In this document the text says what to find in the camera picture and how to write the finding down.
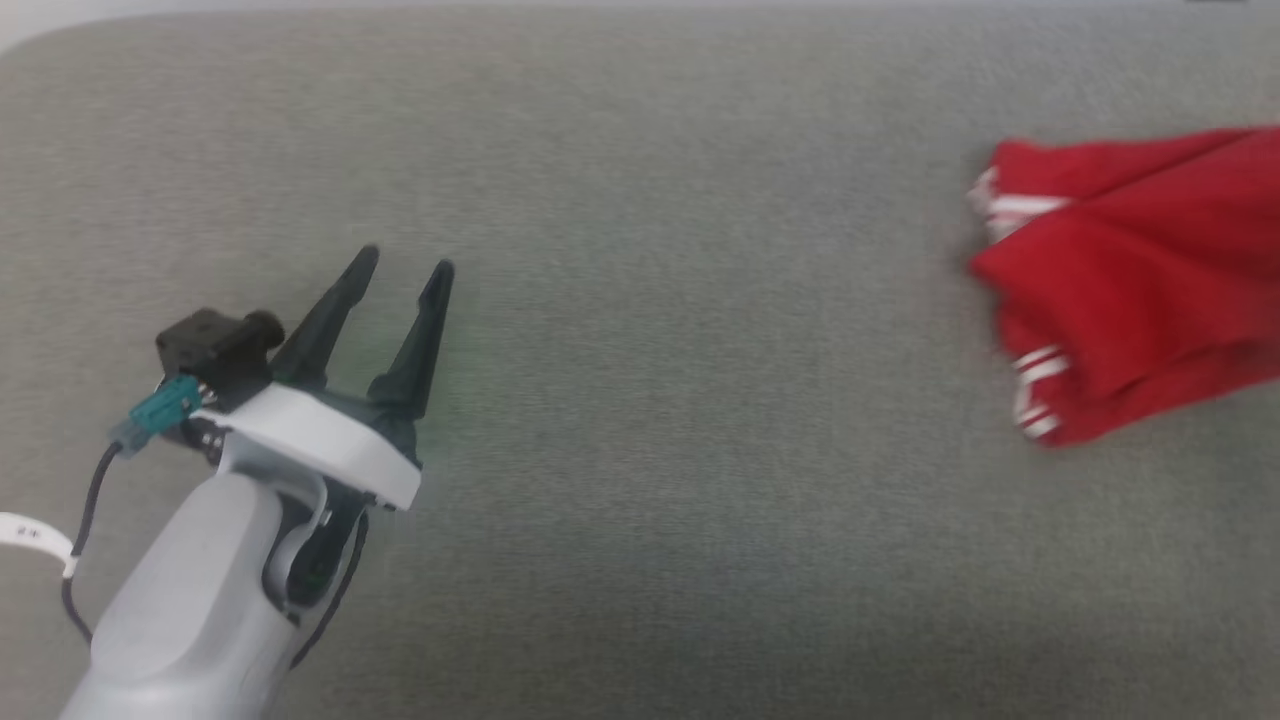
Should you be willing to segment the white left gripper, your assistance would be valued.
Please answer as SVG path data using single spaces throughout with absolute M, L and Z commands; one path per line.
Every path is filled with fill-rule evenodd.
M 378 246 L 361 247 L 287 337 L 270 361 L 282 384 L 234 410 L 195 414 L 223 433 L 223 468 L 293 495 L 306 509 L 305 518 L 285 524 L 264 569 L 268 596 L 287 612 L 328 594 L 367 509 L 406 511 L 421 486 L 415 423 L 428 409 L 442 346 L 456 273 L 451 260 L 435 265 L 394 360 L 367 388 L 370 401 L 302 391 L 326 388 L 332 354 L 379 256 Z

